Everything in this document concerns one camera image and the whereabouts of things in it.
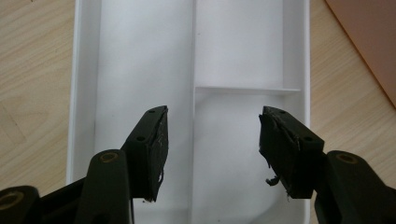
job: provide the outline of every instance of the wood grain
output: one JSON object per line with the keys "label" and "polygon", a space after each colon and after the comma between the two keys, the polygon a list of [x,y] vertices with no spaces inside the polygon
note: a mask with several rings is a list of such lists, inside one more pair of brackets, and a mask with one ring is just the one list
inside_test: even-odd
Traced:
{"label": "wood grain", "polygon": [[[74,1],[0,1],[0,189],[64,185],[73,22]],[[396,110],[324,0],[311,0],[311,94],[325,150],[396,188]]]}
{"label": "wood grain", "polygon": [[64,185],[74,1],[0,2],[0,189]]}

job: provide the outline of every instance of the long rectangular compartment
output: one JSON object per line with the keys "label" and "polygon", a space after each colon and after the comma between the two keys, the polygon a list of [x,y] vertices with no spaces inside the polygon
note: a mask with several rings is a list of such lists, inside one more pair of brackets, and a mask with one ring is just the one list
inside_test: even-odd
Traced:
{"label": "long rectangular compartment", "polygon": [[168,105],[156,203],[136,223],[308,223],[259,153],[264,105],[309,126],[308,0],[77,0],[67,182]]}

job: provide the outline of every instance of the white box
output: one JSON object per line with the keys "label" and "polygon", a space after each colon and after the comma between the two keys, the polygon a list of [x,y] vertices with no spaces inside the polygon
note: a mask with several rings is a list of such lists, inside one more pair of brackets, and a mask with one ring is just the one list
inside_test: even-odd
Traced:
{"label": "white box", "polygon": [[264,105],[309,126],[308,0],[76,1],[67,182],[168,105],[156,203],[136,223],[308,223],[259,153]]}

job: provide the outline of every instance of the light wood tabletop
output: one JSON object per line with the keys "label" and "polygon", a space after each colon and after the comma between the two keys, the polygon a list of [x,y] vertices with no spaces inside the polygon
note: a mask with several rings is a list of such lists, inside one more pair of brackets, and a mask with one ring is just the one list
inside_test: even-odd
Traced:
{"label": "light wood tabletop", "polygon": [[[0,1],[0,189],[65,183],[74,1]],[[311,0],[311,129],[396,188],[396,109],[324,0]],[[312,223],[318,223],[311,208]]]}

